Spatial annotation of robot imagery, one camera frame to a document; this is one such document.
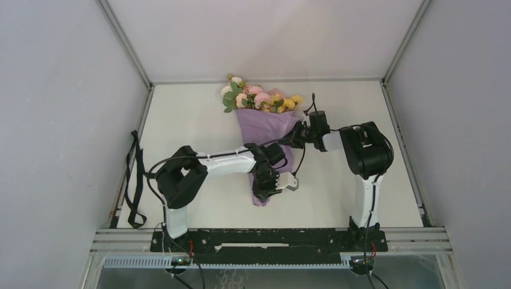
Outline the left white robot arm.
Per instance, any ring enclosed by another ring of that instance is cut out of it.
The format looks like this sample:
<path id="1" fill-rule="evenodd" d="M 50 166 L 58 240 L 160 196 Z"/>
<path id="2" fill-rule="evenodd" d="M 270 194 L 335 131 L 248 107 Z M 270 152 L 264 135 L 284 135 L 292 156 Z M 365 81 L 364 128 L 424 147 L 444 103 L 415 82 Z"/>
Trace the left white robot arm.
<path id="1" fill-rule="evenodd" d="M 283 190 L 295 191 L 299 180 L 292 172 L 280 173 L 288 164 L 281 145 L 284 139 L 262 144 L 246 143 L 232 151 L 199 153 L 183 146 L 173 156 L 154 164 L 146 175 L 149 189 L 163 205 L 165 243 L 174 251 L 188 244 L 187 206 L 207 178 L 247 173 L 252 175 L 252 193 L 261 202 Z"/>

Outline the pink rose stem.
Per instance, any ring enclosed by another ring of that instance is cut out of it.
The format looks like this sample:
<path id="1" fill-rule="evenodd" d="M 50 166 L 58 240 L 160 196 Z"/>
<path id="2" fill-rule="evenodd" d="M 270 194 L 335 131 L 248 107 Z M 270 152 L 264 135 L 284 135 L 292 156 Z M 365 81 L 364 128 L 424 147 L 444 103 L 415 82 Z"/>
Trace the pink rose stem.
<path id="1" fill-rule="evenodd" d="M 253 109 L 270 111 L 272 96 L 266 93 L 259 85 L 246 85 L 234 95 L 233 104 L 235 109 Z"/>

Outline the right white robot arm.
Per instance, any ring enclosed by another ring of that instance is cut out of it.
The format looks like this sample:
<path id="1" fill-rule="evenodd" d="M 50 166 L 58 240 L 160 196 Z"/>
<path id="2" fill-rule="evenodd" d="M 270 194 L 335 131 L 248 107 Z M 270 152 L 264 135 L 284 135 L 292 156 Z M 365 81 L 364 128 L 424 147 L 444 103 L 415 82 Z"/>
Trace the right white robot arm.
<path id="1" fill-rule="evenodd" d="M 312 104 L 304 114 L 308 120 L 294 124 L 285 136 L 287 145 L 305 149 L 305 145 L 310 143 L 321 152 L 344 151 L 356 180 L 348 242 L 355 250 L 365 250 L 372 243 L 372 238 L 380 233 L 378 201 L 383 175 L 394 161 L 393 147 L 374 122 L 330 128 L 326 113 L 316 107 L 315 95 L 312 95 Z"/>

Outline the pink wrapping paper sheet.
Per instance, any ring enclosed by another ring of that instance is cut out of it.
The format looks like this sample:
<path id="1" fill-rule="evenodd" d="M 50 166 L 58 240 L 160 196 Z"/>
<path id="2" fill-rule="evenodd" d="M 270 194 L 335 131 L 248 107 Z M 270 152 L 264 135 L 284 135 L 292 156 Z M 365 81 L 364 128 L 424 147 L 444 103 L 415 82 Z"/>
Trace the pink wrapping paper sheet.
<path id="1" fill-rule="evenodd" d="M 279 89 L 272 89 L 267 92 L 270 96 L 280 95 L 281 98 L 288 98 L 288 95 Z M 272 113 L 269 111 L 259 111 L 249 108 L 237 109 L 234 111 L 241 129 L 242 142 L 263 144 L 267 141 L 283 138 L 293 128 L 299 120 L 295 117 L 295 111 L 282 113 Z M 281 146 L 286 159 L 281 160 L 275 167 L 279 173 L 291 172 L 293 170 L 294 160 L 290 147 Z M 264 207 L 270 201 L 260 201 L 252 196 L 252 203 L 257 207 Z"/>

